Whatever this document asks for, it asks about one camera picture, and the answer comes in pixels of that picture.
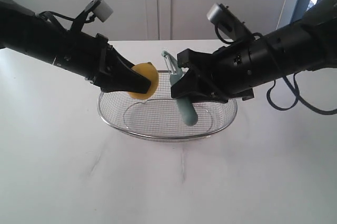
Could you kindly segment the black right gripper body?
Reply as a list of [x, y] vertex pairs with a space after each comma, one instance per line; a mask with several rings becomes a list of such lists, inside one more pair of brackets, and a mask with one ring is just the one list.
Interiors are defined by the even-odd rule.
[[253, 88], [266, 83], [263, 39], [222, 46], [200, 56], [200, 92], [210, 100], [253, 98]]

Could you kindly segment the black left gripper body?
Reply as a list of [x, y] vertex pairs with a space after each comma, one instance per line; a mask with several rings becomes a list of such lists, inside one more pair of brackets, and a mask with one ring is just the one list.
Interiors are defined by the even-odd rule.
[[86, 80], [100, 88], [104, 93], [116, 91], [113, 73], [116, 64], [117, 51], [108, 43], [108, 38], [97, 33], [97, 55], [94, 57], [92, 73]]

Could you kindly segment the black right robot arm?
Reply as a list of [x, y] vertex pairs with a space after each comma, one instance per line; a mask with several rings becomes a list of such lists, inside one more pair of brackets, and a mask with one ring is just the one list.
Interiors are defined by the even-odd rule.
[[249, 100], [254, 87], [305, 70], [336, 67], [336, 0], [320, 1], [301, 19], [261, 38], [222, 4], [213, 5], [207, 17], [231, 43], [210, 54], [191, 49], [178, 53], [177, 63], [187, 72], [171, 87], [174, 99]]

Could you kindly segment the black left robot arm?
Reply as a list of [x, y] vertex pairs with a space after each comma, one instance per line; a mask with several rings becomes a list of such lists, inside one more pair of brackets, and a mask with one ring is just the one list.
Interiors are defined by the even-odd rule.
[[76, 18], [51, 11], [37, 14], [13, 0], [1, 0], [1, 48], [80, 75], [105, 93], [145, 94], [153, 82], [132, 70], [134, 64], [107, 37], [82, 31], [85, 24], [96, 18], [104, 22], [112, 14], [103, 0], [90, 0]]

